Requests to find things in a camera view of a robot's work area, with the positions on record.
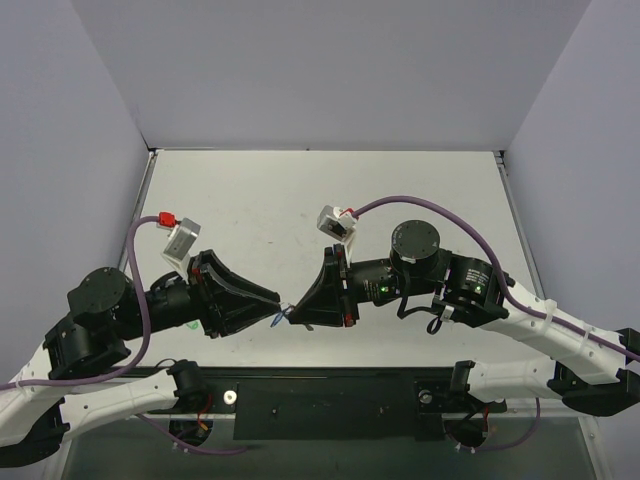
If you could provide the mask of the blue key tag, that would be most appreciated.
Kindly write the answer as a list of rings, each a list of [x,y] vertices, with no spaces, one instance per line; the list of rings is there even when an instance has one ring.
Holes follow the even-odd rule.
[[[288,318],[288,314],[289,314],[290,309],[283,309],[281,310],[275,317],[274,319],[271,321],[270,327],[274,328],[276,327],[282,320],[287,319]]]

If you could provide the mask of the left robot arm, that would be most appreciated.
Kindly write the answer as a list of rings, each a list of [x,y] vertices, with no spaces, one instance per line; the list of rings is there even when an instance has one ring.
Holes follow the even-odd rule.
[[[194,361],[179,360],[139,382],[73,395],[89,380],[108,380],[117,363],[134,360],[126,342],[197,320],[211,337],[238,333],[280,309],[278,293],[231,272],[207,250],[187,272],[170,272],[142,293],[115,268],[91,272],[68,295],[69,311],[12,388],[1,391],[1,465],[16,468],[56,453],[75,435],[149,410],[200,413],[212,393]]]

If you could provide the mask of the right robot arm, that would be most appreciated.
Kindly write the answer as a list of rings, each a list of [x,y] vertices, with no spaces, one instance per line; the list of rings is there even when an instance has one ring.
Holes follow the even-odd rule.
[[[428,313],[427,330],[444,322],[507,336],[539,352],[533,360],[459,361],[446,394],[468,409],[507,399],[553,399],[587,415],[609,417],[639,402],[639,376],[628,369],[639,351],[632,329],[604,331],[583,321],[555,322],[560,312],[507,274],[441,248],[436,228],[421,220],[398,225],[388,257],[351,263],[347,249],[324,251],[321,271],[288,314],[292,325],[351,327],[359,307],[398,304],[397,316]]]

